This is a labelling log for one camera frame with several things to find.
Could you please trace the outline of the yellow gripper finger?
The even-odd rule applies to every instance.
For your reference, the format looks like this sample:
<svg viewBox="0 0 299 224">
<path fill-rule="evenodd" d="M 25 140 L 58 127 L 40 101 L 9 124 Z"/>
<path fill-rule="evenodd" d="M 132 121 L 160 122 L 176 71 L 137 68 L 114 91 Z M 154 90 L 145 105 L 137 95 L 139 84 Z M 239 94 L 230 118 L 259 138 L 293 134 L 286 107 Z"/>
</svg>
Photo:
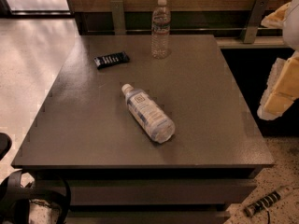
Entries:
<svg viewBox="0 0 299 224">
<path fill-rule="evenodd" d="M 299 54 L 284 60 L 277 58 L 266 82 L 257 115 L 260 119 L 281 117 L 299 98 Z"/>
<path fill-rule="evenodd" d="M 261 26 L 266 28 L 277 28 L 281 29 L 283 27 L 283 22 L 286 17 L 286 12 L 291 3 L 286 3 L 279 7 L 274 12 L 265 16 L 261 21 Z"/>
</svg>

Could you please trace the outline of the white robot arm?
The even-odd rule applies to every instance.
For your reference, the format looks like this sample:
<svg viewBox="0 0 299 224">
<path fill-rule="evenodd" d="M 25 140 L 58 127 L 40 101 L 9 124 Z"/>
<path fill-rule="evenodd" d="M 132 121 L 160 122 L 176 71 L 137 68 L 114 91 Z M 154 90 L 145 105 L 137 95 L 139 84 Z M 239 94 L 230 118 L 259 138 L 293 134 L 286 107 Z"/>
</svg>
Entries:
<svg viewBox="0 0 299 224">
<path fill-rule="evenodd" d="M 277 58 L 272 65 L 257 110 L 260 119 L 274 120 L 299 98 L 299 0 L 291 0 L 267 15 L 261 25 L 281 29 L 284 43 L 294 50 L 290 58 Z"/>
</svg>

